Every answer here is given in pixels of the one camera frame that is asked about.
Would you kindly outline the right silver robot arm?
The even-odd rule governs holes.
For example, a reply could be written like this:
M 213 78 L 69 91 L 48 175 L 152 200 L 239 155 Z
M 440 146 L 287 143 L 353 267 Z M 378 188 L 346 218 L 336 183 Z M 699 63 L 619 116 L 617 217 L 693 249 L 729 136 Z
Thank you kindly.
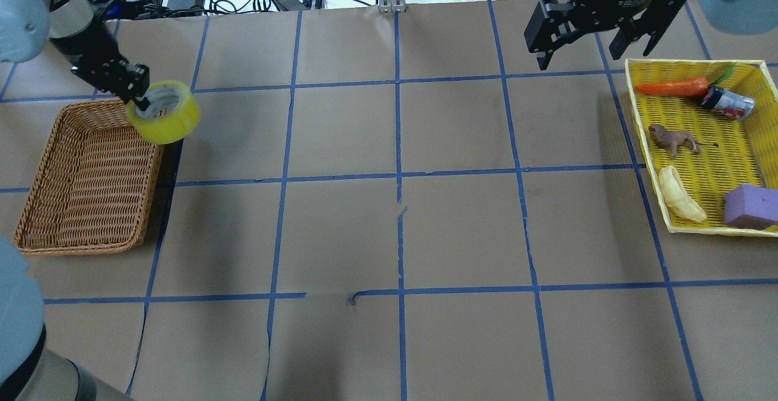
M 650 55 L 688 0 L 539 0 L 523 32 L 541 70 L 553 55 L 585 35 L 615 30 L 614 60 L 642 36 Z M 731 35 L 761 35 L 776 28 L 776 0 L 698 0 L 709 23 Z

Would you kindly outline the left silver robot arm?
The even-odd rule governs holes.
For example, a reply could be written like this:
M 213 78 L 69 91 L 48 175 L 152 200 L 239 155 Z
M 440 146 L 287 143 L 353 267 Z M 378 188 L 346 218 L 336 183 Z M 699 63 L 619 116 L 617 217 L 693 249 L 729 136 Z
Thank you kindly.
M 46 42 L 64 55 L 89 85 L 147 111 L 147 66 L 133 64 L 89 0 L 1 0 L 2 61 L 25 63 Z

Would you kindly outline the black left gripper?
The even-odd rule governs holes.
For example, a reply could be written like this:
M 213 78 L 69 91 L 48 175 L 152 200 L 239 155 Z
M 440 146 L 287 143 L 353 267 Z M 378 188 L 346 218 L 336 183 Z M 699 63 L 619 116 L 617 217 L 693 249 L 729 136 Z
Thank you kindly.
M 102 92 L 132 100 L 136 111 L 147 113 L 150 69 L 133 64 L 119 51 L 113 33 L 102 21 L 93 21 L 74 35 L 58 38 L 58 51 L 71 64 L 71 72 Z

